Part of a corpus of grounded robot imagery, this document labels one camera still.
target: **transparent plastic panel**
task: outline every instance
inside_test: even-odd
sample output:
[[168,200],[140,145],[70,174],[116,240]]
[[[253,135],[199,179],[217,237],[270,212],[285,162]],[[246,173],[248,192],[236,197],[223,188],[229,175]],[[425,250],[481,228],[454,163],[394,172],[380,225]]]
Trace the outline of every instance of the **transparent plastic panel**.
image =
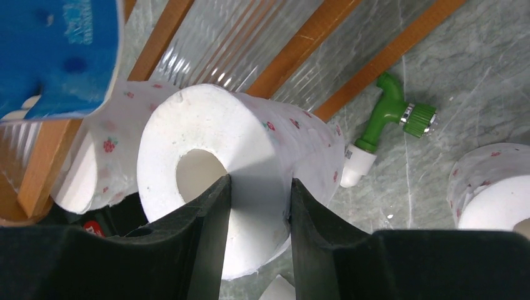
[[0,170],[15,191],[18,191],[22,184],[41,124],[41,122],[24,122],[1,128]]
[[433,2],[362,1],[272,99],[315,110]]
[[153,80],[244,91],[322,0],[196,0]]

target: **white toilet paper roll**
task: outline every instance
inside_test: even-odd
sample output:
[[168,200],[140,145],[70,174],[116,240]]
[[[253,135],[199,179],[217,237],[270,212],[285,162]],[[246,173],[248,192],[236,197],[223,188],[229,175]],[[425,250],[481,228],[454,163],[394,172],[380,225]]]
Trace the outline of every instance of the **white toilet paper roll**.
[[188,87],[162,103],[143,132],[137,179],[144,212],[153,222],[229,173],[222,278],[249,274],[286,249],[293,176],[324,205],[331,200],[344,166],[341,135],[296,106],[209,84]]
[[136,161],[151,113],[178,89],[170,84],[117,80],[112,96],[83,120],[52,190],[67,211],[84,214],[119,203],[138,191]]
[[530,218],[530,147],[500,143],[467,153],[451,171],[447,200],[459,229],[512,231]]

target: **gray marble floor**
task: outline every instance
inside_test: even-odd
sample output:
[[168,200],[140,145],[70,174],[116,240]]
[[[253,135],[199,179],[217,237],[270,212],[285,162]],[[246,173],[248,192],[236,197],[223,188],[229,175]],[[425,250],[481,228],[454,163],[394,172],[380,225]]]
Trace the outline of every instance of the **gray marble floor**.
[[[166,1],[138,1],[126,28],[123,76]],[[363,1],[274,99],[316,108],[432,2]],[[318,3],[313,1],[304,17],[283,28],[296,32]],[[281,49],[287,40],[277,39],[274,47],[269,46],[271,51]],[[275,42],[264,35],[262,43]],[[399,126],[388,125],[369,175],[356,187],[339,188],[330,209],[367,232],[453,228],[446,189],[456,160],[486,144],[530,143],[528,49],[528,0],[469,0],[389,70],[403,82],[407,101],[438,108],[437,128],[416,139],[404,134]],[[233,88],[244,88],[248,82]],[[333,121],[341,125],[348,141],[360,135],[380,94],[372,84],[334,116]],[[220,298],[258,299],[277,274],[294,282],[289,250],[255,274],[223,282]]]

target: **floral print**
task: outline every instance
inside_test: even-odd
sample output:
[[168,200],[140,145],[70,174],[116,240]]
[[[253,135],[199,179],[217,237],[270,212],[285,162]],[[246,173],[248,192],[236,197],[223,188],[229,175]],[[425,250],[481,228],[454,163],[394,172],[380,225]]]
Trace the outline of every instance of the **floral print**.
[[271,123],[271,122],[263,122],[263,127],[267,128],[267,130],[272,130],[272,131],[276,131],[276,128],[274,127],[274,125]]
[[291,120],[291,123],[297,128],[297,129],[300,129],[300,124],[298,124],[298,121],[295,120],[295,119],[291,119],[289,118],[289,120]]
[[109,136],[107,140],[103,142],[103,149],[105,150],[105,153],[111,153],[117,144],[118,140]]

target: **pink flower pattern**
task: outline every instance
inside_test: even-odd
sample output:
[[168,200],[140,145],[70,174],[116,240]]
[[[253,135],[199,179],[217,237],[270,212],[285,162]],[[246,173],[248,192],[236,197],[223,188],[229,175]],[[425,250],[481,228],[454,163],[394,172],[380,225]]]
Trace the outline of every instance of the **pink flower pattern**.
[[267,122],[267,127],[272,130],[272,131],[276,131],[276,128],[274,127],[274,125],[271,123],[271,122]]
[[117,144],[118,141],[116,139],[108,137],[107,140],[103,142],[103,149],[105,150],[105,153],[113,152]]
[[289,120],[291,120],[291,123],[297,128],[297,129],[300,129],[300,124],[298,124],[298,121],[295,120],[295,119],[291,119],[289,118]]

